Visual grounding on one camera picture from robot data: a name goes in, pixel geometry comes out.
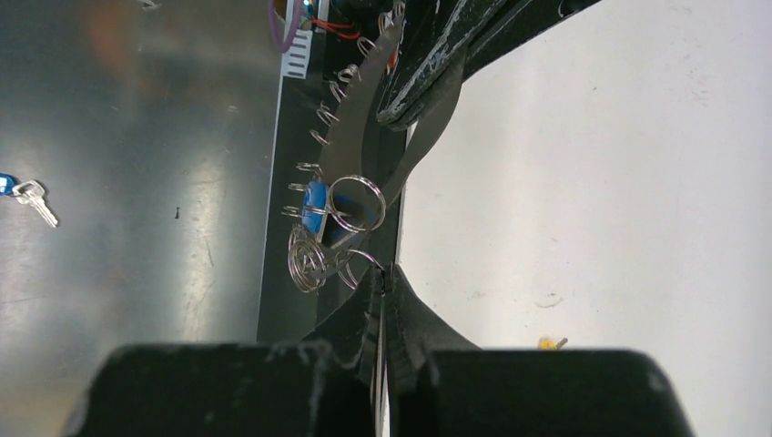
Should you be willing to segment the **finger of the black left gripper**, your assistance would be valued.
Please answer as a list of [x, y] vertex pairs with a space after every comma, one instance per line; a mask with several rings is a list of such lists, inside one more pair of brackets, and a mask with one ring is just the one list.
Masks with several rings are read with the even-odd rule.
[[393, 130], [416, 121], [434, 82], [457, 59], [468, 79], [569, 17], [598, 4], [577, 1], [407, 1], [400, 57], [377, 120]]

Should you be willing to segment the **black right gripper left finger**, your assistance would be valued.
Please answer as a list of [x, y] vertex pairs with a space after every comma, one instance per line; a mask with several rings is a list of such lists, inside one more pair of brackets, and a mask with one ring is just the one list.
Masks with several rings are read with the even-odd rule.
[[383, 272], [304, 338], [146, 343], [111, 352], [64, 436], [374, 436]]

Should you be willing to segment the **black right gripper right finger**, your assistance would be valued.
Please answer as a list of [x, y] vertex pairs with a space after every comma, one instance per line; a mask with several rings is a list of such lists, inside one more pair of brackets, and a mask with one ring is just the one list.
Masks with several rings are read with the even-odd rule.
[[394, 436], [689, 436], [657, 363], [632, 350], [483, 349], [382, 275]]

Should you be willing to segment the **large steel keyring plate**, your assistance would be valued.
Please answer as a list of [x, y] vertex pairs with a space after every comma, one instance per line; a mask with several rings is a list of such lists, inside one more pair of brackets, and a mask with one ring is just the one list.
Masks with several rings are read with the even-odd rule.
[[[390, 178], [383, 184], [366, 178], [362, 173], [365, 134], [370, 121], [371, 109], [379, 88], [395, 70], [400, 53], [406, 5], [396, 1], [387, 14], [379, 37], [365, 50], [360, 65], [347, 66], [339, 79], [343, 88], [337, 95], [338, 106], [334, 112], [323, 107], [320, 118], [327, 124], [326, 137], [317, 131], [311, 134], [322, 145], [320, 158], [311, 165], [311, 172], [318, 181], [329, 186], [329, 212], [350, 233], [342, 239], [317, 241], [306, 228], [289, 245], [288, 265], [292, 275], [303, 272], [301, 255], [307, 252], [318, 256], [313, 267], [313, 277], [326, 278], [332, 269], [350, 273], [350, 258], [362, 255], [365, 240], [386, 219], [388, 209], [396, 202], [412, 171], [432, 150], [452, 118], [462, 86], [463, 63], [459, 58], [434, 82], [421, 106], [421, 116], [408, 125], [415, 129], [401, 160]], [[359, 224], [339, 218], [333, 195], [346, 195], [363, 208], [364, 217]], [[285, 215], [301, 220], [300, 208], [288, 207]]]

